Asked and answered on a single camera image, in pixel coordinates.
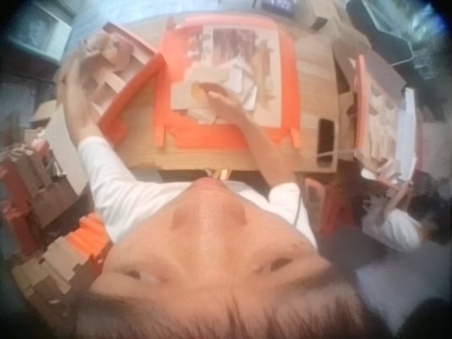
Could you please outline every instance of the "white sleeve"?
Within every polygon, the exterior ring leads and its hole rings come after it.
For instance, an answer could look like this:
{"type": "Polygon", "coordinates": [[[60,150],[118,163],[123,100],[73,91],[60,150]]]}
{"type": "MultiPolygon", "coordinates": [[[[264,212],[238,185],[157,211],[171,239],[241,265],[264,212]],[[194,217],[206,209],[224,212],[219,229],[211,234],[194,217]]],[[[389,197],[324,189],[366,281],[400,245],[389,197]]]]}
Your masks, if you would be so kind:
{"type": "Polygon", "coordinates": [[[155,199],[159,184],[138,182],[105,139],[84,139],[78,145],[78,154],[96,211],[113,242],[160,207],[155,199]]]}
{"type": "Polygon", "coordinates": [[[303,200],[300,199],[300,189],[296,183],[291,182],[273,187],[268,195],[268,201],[275,212],[292,225],[297,217],[298,204],[300,204],[295,227],[317,248],[316,238],[309,226],[308,214],[303,200]]]}
{"type": "Polygon", "coordinates": [[[389,213],[381,232],[401,252],[409,252],[418,248],[421,239],[418,231],[419,223],[405,211],[395,209],[389,213]]]}

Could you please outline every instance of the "eye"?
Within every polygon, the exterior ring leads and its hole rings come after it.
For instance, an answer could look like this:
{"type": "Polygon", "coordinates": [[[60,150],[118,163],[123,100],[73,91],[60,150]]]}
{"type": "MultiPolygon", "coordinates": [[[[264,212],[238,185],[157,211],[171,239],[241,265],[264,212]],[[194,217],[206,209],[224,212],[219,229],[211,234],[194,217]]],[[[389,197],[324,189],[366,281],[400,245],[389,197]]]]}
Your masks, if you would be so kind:
{"type": "Polygon", "coordinates": [[[158,283],[160,281],[156,277],[148,275],[146,273],[142,273],[138,270],[128,270],[124,272],[124,275],[127,275],[128,277],[133,278],[135,280],[140,280],[147,283],[158,283]]]}
{"type": "Polygon", "coordinates": [[[124,274],[133,279],[137,279],[137,280],[141,279],[141,274],[137,270],[128,270],[124,274]]]}
{"type": "Polygon", "coordinates": [[[293,260],[289,258],[278,258],[270,263],[270,272],[280,270],[281,268],[289,265],[291,262],[293,262],[293,260]]]}

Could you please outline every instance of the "orange tray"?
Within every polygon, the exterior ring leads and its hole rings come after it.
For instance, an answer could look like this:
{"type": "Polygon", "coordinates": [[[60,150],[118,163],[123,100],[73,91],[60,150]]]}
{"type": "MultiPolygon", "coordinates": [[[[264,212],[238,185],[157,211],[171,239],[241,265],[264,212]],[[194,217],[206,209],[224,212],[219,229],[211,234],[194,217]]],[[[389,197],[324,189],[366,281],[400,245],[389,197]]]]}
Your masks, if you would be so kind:
{"type": "Polygon", "coordinates": [[[157,75],[157,86],[153,110],[153,126],[156,146],[163,146],[165,133],[174,137],[178,148],[240,149],[246,141],[236,126],[228,124],[201,125],[191,118],[182,116],[170,108],[171,84],[184,79],[184,71],[191,60],[186,57],[188,39],[194,33],[202,32],[204,25],[228,24],[252,26],[278,31],[281,63],[281,125],[280,128],[263,128],[270,138],[279,143],[291,137],[294,146],[299,147],[298,77],[295,49],[292,38],[278,25],[267,18],[256,16],[196,16],[187,18],[178,28],[167,30],[163,35],[160,53],[167,67],[157,75]]]}

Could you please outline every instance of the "black phone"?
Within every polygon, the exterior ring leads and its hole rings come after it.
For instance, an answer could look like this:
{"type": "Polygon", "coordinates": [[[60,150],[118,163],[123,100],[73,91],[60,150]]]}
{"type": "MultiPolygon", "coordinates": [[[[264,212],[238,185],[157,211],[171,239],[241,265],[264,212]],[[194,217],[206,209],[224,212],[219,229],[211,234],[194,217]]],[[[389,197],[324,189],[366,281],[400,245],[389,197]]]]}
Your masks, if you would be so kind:
{"type": "MultiPolygon", "coordinates": [[[[319,141],[317,143],[317,154],[333,152],[334,149],[334,122],[327,119],[319,120],[319,141]]],[[[317,158],[317,163],[329,166],[333,162],[333,155],[322,155],[317,158]]]]}

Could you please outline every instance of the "hand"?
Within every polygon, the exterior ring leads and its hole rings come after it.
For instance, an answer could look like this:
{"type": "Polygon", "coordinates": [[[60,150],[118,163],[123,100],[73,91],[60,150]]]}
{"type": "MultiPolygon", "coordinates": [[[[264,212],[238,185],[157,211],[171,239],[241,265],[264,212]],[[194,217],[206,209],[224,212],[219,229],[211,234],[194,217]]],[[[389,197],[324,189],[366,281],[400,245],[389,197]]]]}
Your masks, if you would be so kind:
{"type": "Polygon", "coordinates": [[[78,48],[72,52],[56,76],[56,101],[57,104],[64,101],[66,86],[82,83],[82,75],[90,74],[93,69],[102,67],[103,58],[99,50],[89,52],[86,42],[81,42],[78,48]]]}
{"type": "Polygon", "coordinates": [[[210,108],[217,117],[239,127],[247,121],[247,115],[237,97],[216,83],[202,83],[210,108]]]}
{"type": "Polygon", "coordinates": [[[407,180],[406,182],[404,182],[402,184],[401,190],[404,191],[405,194],[410,194],[410,193],[412,193],[413,186],[414,186],[414,183],[411,180],[407,180]]]}

